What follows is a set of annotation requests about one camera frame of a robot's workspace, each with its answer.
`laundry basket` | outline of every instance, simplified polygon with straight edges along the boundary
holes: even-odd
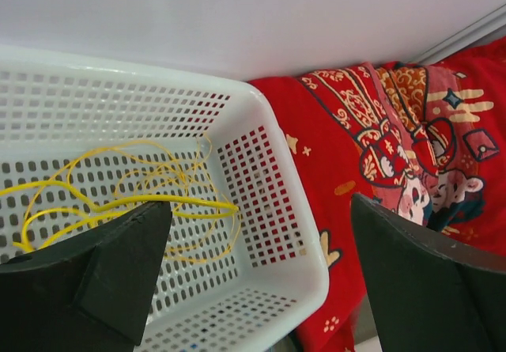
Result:
[[[154,66],[0,47],[1,188],[47,179],[87,150],[133,139],[159,142],[188,164],[196,153],[211,151],[201,170],[242,215],[232,253],[208,263],[163,260],[138,351],[259,352],[323,303],[328,273],[319,234],[285,137],[261,93],[243,82]],[[126,151],[164,159],[149,146]],[[74,186],[103,204],[133,168],[131,159],[102,153],[76,168]],[[206,172],[198,172],[202,180]],[[126,194],[133,190],[127,182],[122,187]],[[211,199],[206,189],[191,191]],[[34,192],[0,199],[2,263],[20,254],[13,242],[21,239]],[[177,187],[164,193],[181,195]],[[34,211],[56,206],[87,210],[60,187],[47,187]],[[72,216],[41,217],[29,240],[41,245],[75,222]],[[168,244],[188,245],[209,227],[205,220],[175,218]],[[194,253],[212,259],[223,252],[231,227],[230,219],[220,220]]]

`thin yellow wire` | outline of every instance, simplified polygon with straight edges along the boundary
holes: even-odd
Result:
[[[77,215],[83,217],[83,220],[81,220],[81,221],[77,222],[76,224],[71,225],[65,229],[62,229],[61,231],[58,231],[52,237],[47,239],[43,243],[41,248],[46,248],[49,244],[52,244],[53,242],[55,242],[58,238],[60,238],[64,234],[71,232],[72,230],[77,229],[85,224],[90,224],[90,227],[93,228],[95,226],[96,222],[99,220],[103,220],[106,218],[113,218],[114,216],[119,216],[120,214],[124,214],[126,212],[126,211],[121,211],[121,212],[101,214],[101,215],[91,218],[91,217],[89,217],[89,215],[87,213],[82,212],[80,210],[77,210],[74,208],[63,208],[62,207],[62,208],[43,210],[43,211],[40,211],[37,214],[31,216],[30,218],[28,218],[30,210],[32,209],[38,196],[40,196],[41,192],[44,190],[45,187],[51,186],[51,185],[66,188],[68,191],[70,191],[72,193],[72,195],[74,195],[76,198],[80,199],[82,202],[86,203],[89,206],[89,208],[91,210],[93,210],[94,212],[104,212],[107,210],[111,210],[112,208],[116,208],[117,206],[126,206],[127,208],[129,208],[130,204],[135,205],[137,203],[144,202],[144,201],[156,200],[156,201],[178,202],[179,204],[177,205],[177,207],[173,211],[173,214],[175,216],[180,216],[182,218],[193,218],[193,219],[207,219],[207,218],[216,219],[213,222],[210,229],[208,229],[208,231],[206,232],[204,237],[199,239],[197,243],[195,243],[189,247],[181,247],[181,248],[170,247],[168,249],[168,253],[171,253],[171,254],[176,253],[176,252],[187,252],[187,251],[194,250],[194,249],[198,248],[198,246],[202,246],[202,244],[209,238],[210,234],[216,229],[217,219],[219,219],[219,218],[226,218],[228,216],[232,216],[232,228],[230,231],[230,233],[232,234],[232,231],[234,230],[235,224],[236,224],[235,212],[238,211],[238,208],[236,206],[234,206],[233,204],[231,204],[226,199],[225,196],[224,196],[224,198],[225,198],[226,202],[209,201],[209,200],[204,200],[204,199],[194,199],[194,198],[187,197],[188,190],[189,190],[188,187],[190,184],[194,184],[194,185],[198,185],[198,186],[208,186],[208,187],[210,187],[211,191],[213,192],[215,199],[219,196],[217,189],[215,188],[213,181],[210,178],[210,174],[207,172],[207,169],[203,167],[203,165],[206,163],[206,161],[208,160],[208,158],[210,157],[210,154],[212,152],[212,144],[211,144],[209,138],[207,138],[207,136],[205,136],[205,135],[204,135],[204,137],[208,141],[208,143],[210,144],[210,150],[209,150],[208,154],[201,161],[198,161],[198,155],[200,154],[200,144],[198,143],[198,149],[195,153],[194,163],[192,164],[193,166],[191,166],[190,168],[187,168],[185,171],[183,171],[183,169],[181,168],[181,165],[179,163],[180,160],[177,158],[174,158],[172,156],[172,154],[167,149],[165,149],[163,146],[161,146],[160,144],[158,144],[156,142],[151,142],[149,140],[136,140],[136,141],[132,141],[132,142],[126,142],[126,143],[119,145],[119,146],[104,147],[104,148],[97,148],[94,150],[90,150],[89,152],[81,155],[79,158],[77,158],[77,159],[71,161],[70,163],[68,163],[67,165],[63,166],[52,177],[50,177],[49,180],[39,181],[39,182],[31,182],[29,184],[21,184],[21,185],[18,185],[15,187],[10,187],[10,188],[0,191],[0,196],[3,196],[3,195],[8,195],[12,192],[19,191],[19,190],[40,187],[39,190],[37,191],[37,193],[32,198],[32,201],[28,204],[27,210],[25,212],[23,228],[21,231],[21,243],[14,243],[14,244],[17,247],[25,250],[25,252],[32,252],[34,250],[34,248],[31,246],[31,244],[29,243],[29,240],[28,240],[28,226],[33,222],[33,220],[35,220],[36,218],[38,218],[44,214],[51,214],[51,213],[55,213],[55,212],[67,212],[67,213],[77,214]],[[148,144],[148,145],[155,146],[155,147],[163,150],[169,156],[169,159],[170,159],[169,164],[143,160],[139,157],[136,157],[132,154],[129,154],[127,152],[120,150],[121,148],[125,148],[125,147],[132,146],[132,145],[138,145],[138,144]],[[154,177],[158,177],[158,178],[166,180],[166,182],[161,182],[160,184],[155,185],[153,188],[149,189],[149,192],[154,191],[157,188],[170,183],[170,184],[176,185],[180,189],[183,189],[185,196],[149,195],[149,194],[147,194],[147,195],[132,195],[127,198],[121,198],[121,199],[114,200],[114,201],[107,203],[106,205],[103,205],[103,206],[96,205],[94,202],[92,202],[90,199],[88,199],[80,191],[78,191],[76,188],[74,188],[71,185],[71,183],[70,183],[71,174],[72,174],[72,171],[74,170],[74,168],[76,168],[77,165],[81,161],[83,161],[84,159],[90,158],[94,155],[97,155],[98,153],[103,153],[103,152],[107,152],[107,151],[120,153],[123,156],[130,158],[133,161],[141,162],[141,163],[148,164],[148,165],[156,165],[156,167],[157,167],[156,169],[151,170],[149,172],[147,172],[146,170],[134,170],[134,171],[128,172],[125,175],[123,175],[120,178],[119,182],[115,186],[115,190],[113,192],[113,195],[115,198],[118,196],[118,188],[119,188],[119,185],[123,182],[123,180],[125,178],[127,178],[128,176],[131,176],[132,174],[136,174],[136,173],[138,175],[141,175],[141,174],[145,175],[146,177],[143,182],[139,181],[137,183],[134,193],[141,186],[144,186],[143,191],[145,192],[146,190],[148,190],[147,186],[149,185],[149,180],[150,179],[152,180]],[[176,166],[177,170],[179,170],[179,171],[176,171],[171,165]],[[60,176],[60,174],[62,174],[62,172],[64,172],[67,168],[69,169],[69,171],[67,173],[66,183],[62,182],[60,180],[56,180],[56,178],[58,176]],[[205,172],[205,174],[208,178],[208,181],[209,181],[208,184],[205,184],[203,182],[199,182],[196,179],[197,171],[199,168]],[[188,171],[190,169],[193,169],[193,176],[188,175]],[[166,175],[167,172],[171,172],[171,173],[175,174],[176,178],[171,178],[171,177],[168,178],[168,176]],[[178,212],[177,210],[184,204],[197,205],[197,206],[209,206],[213,210],[215,210],[216,212],[214,212],[212,214],[186,214],[186,213]],[[222,213],[222,212],[219,212],[219,209],[228,209],[228,212]],[[240,226],[236,230],[236,235],[233,237],[232,243],[228,243],[228,247],[222,253],[218,254],[213,259],[211,259],[211,261],[215,260],[215,259],[219,259],[223,255],[231,252],[233,245],[236,243],[236,239],[239,236],[239,231],[240,231]],[[202,262],[209,261],[208,259],[194,259],[194,258],[184,257],[184,256],[179,256],[178,259],[183,260],[183,261],[188,261],[188,262],[194,262],[194,263],[197,263],[197,262],[202,263]]]

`white wall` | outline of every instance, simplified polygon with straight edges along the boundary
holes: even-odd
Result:
[[[408,59],[506,0],[0,0],[0,42],[231,78]]]

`yellow cord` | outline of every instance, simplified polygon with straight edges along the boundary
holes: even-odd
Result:
[[[84,225],[89,225],[90,228],[94,228],[97,226],[99,221],[103,221],[105,219],[111,219],[116,218],[122,214],[125,214],[128,210],[131,210],[136,205],[142,203],[142,202],[148,202],[148,201],[161,201],[161,202],[177,202],[178,205],[174,208],[173,214],[175,216],[179,216],[181,218],[189,218],[189,219],[214,219],[213,224],[211,227],[207,230],[206,234],[199,239],[196,243],[193,243],[191,246],[188,247],[179,247],[179,248],[168,248],[166,256],[170,256],[170,258],[173,259],[179,259],[182,261],[187,261],[191,263],[205,263],[208,261],[213,261],[215,259],[221,258],[223,255],[229,254],[233,248],[233,245],[236,243],[236,239],[239,236],[239,230],[240,227],[237,227],[237,230],[234,231],[236,227],[236,212],[238,211],[237,206],[231,204],[226,197],[224,197],[225,202],[219,202],[217,200],[219,194],[217,189],[215,188],[213,181],[211,180],[210,174],[207,172],[207,169],[205,168],[205,163],[210,157],[210,154],[212,152],[212,145],[210,143],[210,140],[204,136],[207,141],[210,144],[210,150],[208,154],[201,160],[198,160],[198,156],[200,155],[200,144],[198,144],[197,151],[195,153],[195,158],[193,161],[193,164],[186,170],[183,170],[181,164],[179,163],[179,160],[174,158],[173,155],[165,149],[163,146],[156,142],[151,142],[149,140],[136,140],[131,142],[126,142],[119,146],[113,146],[113,147],[104,147],[104,148],[97,148],[94,150],[90,150],[87,153],[84,153],[79,158],[69,162],[62,168],[60,168],[53,176],[51,176],[48,180],[43,181],[36,181],[31,182],[27,184],[20,184],[18,186],[9,187],[7,189],[0,191],[0,197],[3,195],[9,195],[16,191],[31,189],[31,188],[39,188],[36,194],[33,196],[32,200],[29,202],[27,209],[25,211],[23,226],[21,230],[21,242],[20,243],[13,243],[16,247],[21,248],[25,252],[33,252],[35,249],[30,244],[28,240],[28,227],[29,225],[38,217],[41,217],[45,214],[53,214],[53,213],[68,213],[68,214],[76,214],[82,218],[82,220],[78,221],[77,223],[70,225],[66,227],[65,229],[62,229],[49,237],[47,240],[44,241],[44,243],[41,245],[40,248],[46,248],[48,245],[52,244],[53,242],[57,241],[58,238],[64,236],[65,234],[72,232],[75,229],[78,229]],[[122,148],[126,148],[128,146],[138,145],[138,144],[147,144],[151,146],[155,146],[161,150],[163,150],[168,158],[168,162],[153,162],[153,161],[147,161],[143,160],[140,157],[136,157],[132,154],[129,154],[127,152],[124,152],[121,150]],[[115,189],[113,191],[113,196],[115,200],[112,202],[108,202],[107,204],[104,204],[103,206],[99,206],[98,204],[94,203],[92,200],[90,200],[88,197],[83,195],[77,188],[72,186],[72,171],[78,166],[82,165],[80,164],[84,159],[90,158],[92,156],[95,156],[99,153],[104,152],[116,152],[119,154],[122,154],[124,157],[131,159],[132,161],[136,161],[142,164],[147,165],[153,165],[156,166],[156,168],[150,168],[149,171],[146,171],[144,169],[135,169],[132,171],[129,171],[121,176],[119,179],[119,182],[115,185]],[[66,174],[66,182],[61,181],[61,175],[63,172],[65,172],[68,169],[68,172]],[[209,183],[205,183],[198,180],[197,177],[197,171],[201,169],[206,174],[206,178],[209,181]],[[123,181],[131,177],[132,175],[136,176],[145,176],[144,180],[139,180],[134,189],[134,193],[131,196],[120,198],[121,196],[118,193],[118,190],[123,184]],[[155,179],[159,180],[159,184],[152,183]],[[179,188],[181,191],[184,192],[184,196],[179,195],[161,195],[161,194],[152,194],[155,190],[162,188],[167,185],[173,185]],[[202,186],[202,187],[208,187],[211,190],[212,195],[214,196],[214,200],[205,200],[205,199],[196,199],[196,198],[190,198],[188,197],[189,187],[191,185],[195,186]],[[126,207],[126,210],[123,211],[114,211],[114,212],[108,212],[105,214],[100,214],[94,217],[90,217],[88,213],[80,211],[75,208],[67,208],[67,207],[59,207],[59,208],[51,208],[47,210],[41,210],[37,212],[35,215],[30,216],[30,211],[32,210],[37,198],[41,195],[44,188],[48,186],[59,186],[63,187],[66,190],[68,190],[73,196],[75,196],[77,199],[80,199],[82,202],[84,202],[91,211],[95,213],[104,213],[109,210],[113,210],[117,207],[124,206]],[[136,195],[137,191],[142,188],[143,193],[141,195]],[[179,209],[181,207],[184,207],[185,205],[195,205],[195,206],[207,206],[210,207],[213,211],[211,214],[189,214],[185,212],[180,212]],[[217,256],[215,256],[212,259],[195,259],[191,257],[185,257],[182,255],[174,256],[175,254],[180,254],[181,252],[188,252],[190,250],[194,250],[198,248],[199,246],[202,246],[203,243],[210,237],[210,234],[216,229],[217,221],[220,218],[226,218],[232,216],[232,229],[230,231],[230,234],[234,234],[232,238],[232,242],[228,243],[228,247],[222,252],[219,253]]]

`red blanket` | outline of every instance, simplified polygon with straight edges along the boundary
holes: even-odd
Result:
[[[330,271],[326,303],[296,330],[304,350],[353,350],[352,314],[365,294],[349,218],[354,192],[506,255],[504,60],[500,40],[436,66],[365,63],[252,82],[285,132]]]

